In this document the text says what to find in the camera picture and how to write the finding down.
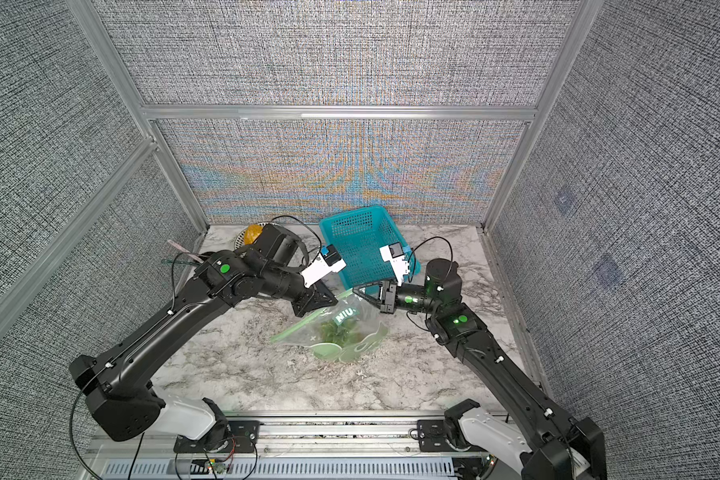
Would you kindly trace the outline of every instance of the textured fabric backdrop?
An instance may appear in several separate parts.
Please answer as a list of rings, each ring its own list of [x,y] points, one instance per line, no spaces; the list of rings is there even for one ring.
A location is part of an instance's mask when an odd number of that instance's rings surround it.
[[[495,232],[609,478],[720,480],[720,1],[608,1]]]
[[[64,1],[0,2],[0,297],[139,140]]]
[[[533,105],[577,0],[94,0],[149,103]]]
[[[170,299],[166,244],[197,234],[153,158],[145,160],[88,235],[0,341],[0,479],[72,478],[67,423],[77,395],[67,366],[122,340]],[[81,400],[75,439],[98,428]],[[20,459],[20,472],[6,466]]]
[[[384,205],[402,224],[483,220],[517,121],[161,120],[212,224]]]

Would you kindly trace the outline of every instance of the teal plastic basket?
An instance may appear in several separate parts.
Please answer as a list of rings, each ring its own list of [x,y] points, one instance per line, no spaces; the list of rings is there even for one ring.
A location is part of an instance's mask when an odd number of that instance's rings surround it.
[[[367,206],[320,220],[320,231],[327,244],[342,255],[346,267],[338,272],[344,287],[394,278],[389,262],[382,260],[378,249],[384,245],[405,242],[383,206]],[[421,266],[416,262],[418,273]]]

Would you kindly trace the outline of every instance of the red wire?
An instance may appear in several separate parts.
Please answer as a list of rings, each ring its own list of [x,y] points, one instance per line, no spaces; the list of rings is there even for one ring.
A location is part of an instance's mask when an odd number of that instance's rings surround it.
[[[224,462],[226,462],[226,461],[229,460],[232,456],[235,455],[235,446],[237,446],[237,442],[235,442],[235,439],[234,439],[234,438],[230,438],[230,440],[232,440],[232,451],[230,452],[230,454],[229,454],[226,458],[224,458]]]

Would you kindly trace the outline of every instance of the vent grille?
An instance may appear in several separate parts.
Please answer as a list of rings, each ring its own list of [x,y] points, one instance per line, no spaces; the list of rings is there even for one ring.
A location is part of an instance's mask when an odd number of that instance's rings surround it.
[[[113,458],[104,470],[105,480],[127,478],[130,458]],[[253,468],[253,458],[235,458],[232,468],[219,478],[240,479]],[[178,461],[182,478],[213,478],[189,459]],[[454,476],[450,458],[260,458],[250,478],[445,478]],[[136,461],[133,480],[176,478],[173,459]]]

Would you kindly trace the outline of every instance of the black cable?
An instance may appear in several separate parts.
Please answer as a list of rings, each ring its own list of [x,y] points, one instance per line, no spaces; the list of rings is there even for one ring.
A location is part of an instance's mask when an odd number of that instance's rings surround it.
[[[210,256],[210,255],[204,255],[204,254],[196,254],[194,252],[179,252],[176,254],[176,256],[173,257],[173,262],[170,263],[170,295],[173,299],[171,301],[170,309],[173,312],[173,308],[176,307],[176,275],[174,274],[174,268],[176,267],[176,261],[179,259],[182,255],[197,255],[197,256]]]
[[[136,454],[134,455],[134,460],[130,463],[130,469],[128,470],[128,480],[130,480],[130,474],[134,472],[134,465],[136,464],[136,457],[139,456],[139,450],[141,450],[141,443],[144,441],[144,434],[141,434],[141,438],[139,438],[139,446],[136,447]]]
[[[411,268],[410,273],[408,273],[408,281],[409,281],[409,282],[410,282],[411,279],[413,278],[413,272],[416,271],[416,250],[418,250],[418,248],[419,248],[420,246],[422,246],[422,245],[426,244],[427,242],[429,242],[430,240],[434,240],[434,239],[436,239],[436,238],[439,238],[440,240],[443,240],[446,244],[448,244],[448,249],[451,251],[451,264],[448,265],[448,272],[445,274],[445,278],[448,278],[448,275],[451,274],[451,268],[453,267],[453,264],[454,264],[454,249],[453,249],[453,247],[451,246],[451,242],[449,242],[447,238],[444,238],[444,237],[439,236],[439,235],[437,235],[437,236],[430,236],[429,238],[427,238],[426,240],[424,240],[423,242],[421,242],[418,246],[416,246],[416,248],[414,248],[414,249],[411,251],[411,255],[408,256],[408,262],[409,262],[409,263],[410,263],[410,261],[411,261],[411,258],[413,258],[413,268]]]
[[[429,330],[427,330],[427,329],[425,329],[425,328],[421,328],[416,322],[413,321],[413,319],[411,318],[411,312],[406,311],[406,312],[405,312],[405,316],[408,317],[408,319],[411,321],[411,323],[413,323],[413,325],[414,325],[416,328],[418,328],[419,330],[423,330],[423,331],[429,333]]]
[[[97,373],[93,379],[89,380],[83,389],[80,389],[80,393],[77,394],[77,396],[74,399],[74,402],[72,403],[72,409],[70,410],[70,443],[72,444],[72,449],[74,450],[74,454],[77,456],[77,461],[80,462],[80,464],[85,468],[90,476],[96,478],[96,480],[104,480],[102,477],[96,474],[93,470],[90,469],[88,464],[83,460],[83,457],[80,455],[80,452],[77,451],[77,446],[74,444],[74,434],[72,433],[72,421],[74,419],[74,410],[77,407],[77,403],[80,401],[80,398],[83,396],[83,390],[88,387],[88,385],[99,375]]]
[[[179,480],[184,480],[181,475],[179,475],[179,453],[176,452],[176,454],[173,456],[173,470],[176,471],[176,476],[179,477]],[[190,477],[192,477],[192,462],[190,462]]]
[[[570,443],[568,442],[568,435],[570,435],[571,431],[573,431],[573,429],[575,427],[576,427],[576,425],[570,426],[570,428],[568,428],[568,433],[563,435],[563,441],[565,442],[565,446],[568,448],[568,458],[570,459],[570,469],[571,470],[574,470],[574,453],[570,450]],[[557,431],[560,432],[561,434],[563,433],[563,431],[560,430],[559,428],[557,429]]]
[[[312,232],[312,235],[315,236],[315,238],[317,239],[317,242],[319,242],[319,243],[320,243],[320,246],[322,246],[322,240],[320,240],[320,237],[317,236],[317,234],[315,233],[315,231],[314,231],[312,228],[310,228],[309,225],[305,224],[304,222],[302,222],[301,220],[299,220],[299,219],[296,218],[295,216],[293,216],[293,215],[278,215],[278,216],[276,216],[275,218],[271,219],[271,220],[269,221],[269,223],[271,224],[272,222],[274,222],[274,221],[277,220],[278,218],[293,218],[294,220],[296,220],[297,222],[299,222],[301,225],[306,226],[306,227],[307,227],[307,230],[309,230],[310,232]]]
[[[466,336],[466,335],[469,335],[470,333],[476,333],[476,332],[482,332],[482,330],[480,330],[480,329],[472,329],[472,330],[463,331],[463,332],[459,333],[458,335],[452,337],[452,338],[451,338],[449,341],[447,341],[446,343],[443,343],[443,345],[446,345],[446,344],[451,343],[451,342],[453,342],[453,341],[455,341],[455,340],[458,340],[458,339],[460,339],[462,336]]]
[[[112,363],[114,363],[115,360],[119,359],[120,357],[123,356],[123,354],[124,354],[125,352],[127,352],[128,350],[130,350],[131,347],[133,347],[135,344],[137,344],[138,342],[140,342],[145,336],[149,335],[155,327],[160,326],[160,328],[157,329],[156,332],[152,333],[152,337],[151,337],[151,338],[154,338],[155,335],[157,335],[158,333],[160,333],[166,326],[168,326],[168,325],[170,324],[170,319],[173,319],[174,316],[182,313],[182,312],[184,311],[184,309],[190,308],[190,307],[193,307],[193,306],[201,306],[201,305],[204,305],[204,304],[203,304],[203,303],[200,303],[200,302],[198,302],[198,303],[187,303],[186,305],[182,306],[182,307],[179,309],[178,312],[174,312],[172,315],[171,315],[171,314],[165,314],[165,316],[164,316],[163,318],[161,318],[159,321],[155,322],[154,325],[152,325],[149,329],[147,329],[144,333],[142,333],[142,334],[139,336],[139,338],[137,338],[137,339],[135,339],[134,341],[132,341],[132,343],[131,343],[130,345],[128,345],[127,348],[125,348],[122,352],[120,352],[115,358],[113,358],[113,359],[110,360],[110,361],[111,361]],[[165,323],[163,323],[163,324],[161,325],[161,322],[162,322],[163,320],[165,320],[166,318],[167,318],[169,321],[168,321],[168,322],[165,322]],[[131,353],[128,354],[128,356],[125,357],[125,359],[123,359],[123,361],[124,361],[124,362],[127,362],[128,360],[130,360],[130,358],[131,358],[132,356],[134,356],[135,353],[136,353],[136,350],[132,351]],[[123,370],[121,369],[121,370],[120,370],[120,373],[117,374],[117,381],[119,382],[122,378],[123,378]]]
[[[208,464],[210,465],[211,473],[213,474],[213,477],[216,480],[219,480],[219,477],[216,476],[216,470],[213,468],[213,463],[211,462],[211,458],[208,456],[208,452],[206,452],[205,449],[202,450],[202,453],[206,455],[206,460],[208,460]]]
[[[247,480],[249,476],[253,475],[253,473],[256,471],[256,466],[259,465],[259,449],[256,447],[255,443],[251,443],[253,445],[253,451],[256,452],[256,459],[253,461],[253,468],[251,468],[251,471],[248,472],[248,475],[240,478],[240,480]]]
[[[490,344],[490,350],[491,350],[491,352],[494,354],[494,356],[497,356],[497,355],[496,355],[496,345],[494,345],[493,343],[491,343],[491,344]],[[513,379],[514,376],[510,373],[509,369],[508,369],[507,366],[504,364],[504,362],[502,361],[502,362],[499,362],[499,363],[500,363],[501,366],[504,368],[504,371],[507,373],[507,375],[509,375],[509,377]],[[536,405],[538,405],[539,408],[544,409],[544,406],[541,405],[541,402],[539,402],[539,401],[536,399],[536,397],[534,397],[533,395],[531,395],[530,392],[528,392],[528,390],[525,389],[525,387],[523,386],[522,383],[518,382],[518,386],[519,386],[520,389],[523,390],[523,392],[525,392],[525,394],[526,394],[528,397],[530,397],[530,399],[532,399],[534,402],[536,402]],[[558,428],[557,430],[560,432],[561,435],[563,435],[563,432],[562,432],[559,428]]]
[[[317,245],[315,248],[311,249],[309,252],[307,252],[307,255],[311,254],[312,252],[317,252],[315,254],[315,258],[312,259],[312,262],[317,260],[317,256],[320,254],[320,249],[322,248],[322,245]]]

